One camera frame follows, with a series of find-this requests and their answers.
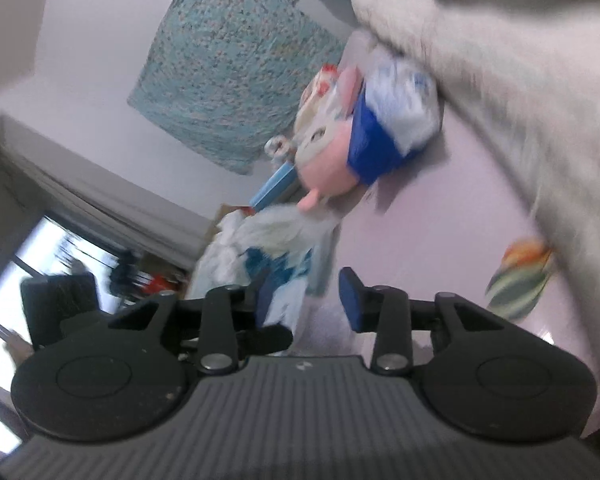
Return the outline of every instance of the teal floral cloth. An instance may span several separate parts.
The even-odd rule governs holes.
[[[342,44],[297,0],[173,0],[128,103],[192,150],[247,174]]]

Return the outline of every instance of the pink plush toy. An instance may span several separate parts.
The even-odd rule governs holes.
[[[298,202],[298,208],[314,208],[325,196],[346,193],[359,182],[347,165],[351,113],[362,86],[362,74],[355,66],[342,71],[337,79],[335,99],[337,112],[320,115],[312,121],[295,155],[295,168],[309,193]]]

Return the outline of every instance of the plush toy eye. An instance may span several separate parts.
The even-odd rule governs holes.
[[[324,137],[324,133],[327,131],[326,128],[320,128],[319,130],[315,130],[315,133],[311,136],[311,142],[315,140],[321,139]]]

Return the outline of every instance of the white logo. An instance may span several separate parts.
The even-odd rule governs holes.
[[[313,368],[313,365],[308,362],[308,361],[302,361],[301,363],[298,363],[295,365],[295,367],[301,371],[301,372],[305,372],[307,371],[309,368]]]

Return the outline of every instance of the black circular disc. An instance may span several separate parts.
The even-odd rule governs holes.
[[[454,338],[425,366],[422,389],[451,424],[507,442],[582,430],[596,397],[586,365],[521,330]]]
[[[159,423],[185,387],[177,359],[143,331],[93,328],[24,361],[11,395],[37,431],[101,442]]]

